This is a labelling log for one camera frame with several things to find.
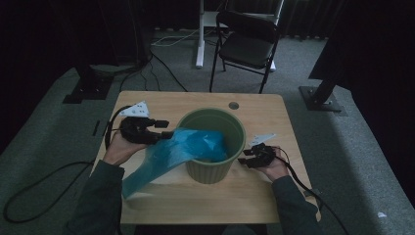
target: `wooden table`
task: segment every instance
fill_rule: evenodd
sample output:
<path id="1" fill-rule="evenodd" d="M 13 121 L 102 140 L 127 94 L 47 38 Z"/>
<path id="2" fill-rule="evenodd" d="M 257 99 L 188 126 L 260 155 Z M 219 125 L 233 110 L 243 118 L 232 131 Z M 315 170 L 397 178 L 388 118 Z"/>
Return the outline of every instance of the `wooden table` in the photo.
<path id="1" fill-rule="evenodd" d="M 198 108 L 216 107 L 235 115 L 244 125 L 248 143 L 255 135 L 276 133 L 265 142 L 279 145 L 290 157 L 299 179 L 310 187 L 299 146 L 288 117 L 284 101 L 279 95 L 183 93 L 123 91 L 119 94 L 114 112 L 126 105 L 145 100 L 150 118 L 170 121 L 173 130 L 180 119 Z M 239 109 L 231 110 L 236 102 Z M 121 117 L 115 119 L 118 126 Z M 101 145 L 97 160 L 105 154 Z M 145 152 L 136 153 L 127 163 L 124 177 L 143 162 Z M 314 198 L 307 200 L 316 205 Z M 235 161 L 227 176 L 215 184 L 201 184 L 193 180 L 182 164 L 145 186 L 127 200 L 123 200 L 121 223 L 131 224 L 220 224 L 220 223 L 275 223 L 278 222 L 276 203 L 270 181 L 261 172 L 248 169 Z"/>

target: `black folding chair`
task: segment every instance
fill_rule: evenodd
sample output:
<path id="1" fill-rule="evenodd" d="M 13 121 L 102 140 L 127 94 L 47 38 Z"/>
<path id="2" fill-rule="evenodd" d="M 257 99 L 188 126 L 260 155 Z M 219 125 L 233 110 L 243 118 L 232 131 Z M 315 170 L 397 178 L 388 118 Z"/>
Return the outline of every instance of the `black folding chair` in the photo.
<path id="1" fill-rule="evenodd" d="M 229 28 L 230 35 L 227 37 L 222 34 L 220 28 L 222 24 Z M 219 56 L 222 59 L 224 71 L 226 71 L 225 65 L 228 65 L 262 74 L 263 79 L 259 94 L 262 93 L 280 38 L 277 25 L 264 18 L 223 11 L 216 16 L 216 32 L 218 39 L 214 52 L 209 91 L 211 92 L 213 86 L 216 60 Z"/>

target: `green ceramic pot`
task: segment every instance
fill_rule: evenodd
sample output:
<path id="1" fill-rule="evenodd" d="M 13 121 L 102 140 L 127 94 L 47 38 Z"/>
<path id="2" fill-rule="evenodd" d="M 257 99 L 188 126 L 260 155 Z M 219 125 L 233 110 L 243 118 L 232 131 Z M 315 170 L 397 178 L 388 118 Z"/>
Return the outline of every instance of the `green ceramic pot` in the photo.
<path id="1" fill-rule="evenodd" d="M 200 183 L 212 184 L 222 180 L 231 164 L 245 148 L 246 134 L 241 122 L 227 111 L 217 108 L 202 108 L 183 117 L 177 127 L 222 132 L 227 150 L 227 159 L 219 163 L 191 160 L 186 163 L 189 175 Z"/>

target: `sleeve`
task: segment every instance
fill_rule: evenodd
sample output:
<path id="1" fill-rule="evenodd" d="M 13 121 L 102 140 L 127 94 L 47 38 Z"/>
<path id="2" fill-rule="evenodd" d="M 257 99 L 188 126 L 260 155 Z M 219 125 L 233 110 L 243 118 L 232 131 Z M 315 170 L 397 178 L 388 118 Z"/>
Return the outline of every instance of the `sleeve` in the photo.
<path id="1" fill-rule="evenodd" d="M 115 234 L 124 169 L 99 161 L 63 234 Z"/>
<path id="2" fill-rule="evenodd" d="M 285 235 L 323 234 L 315 217 L 317 207 L 305 200 L 291 176 L 275 180 L 272 190 Z"/>

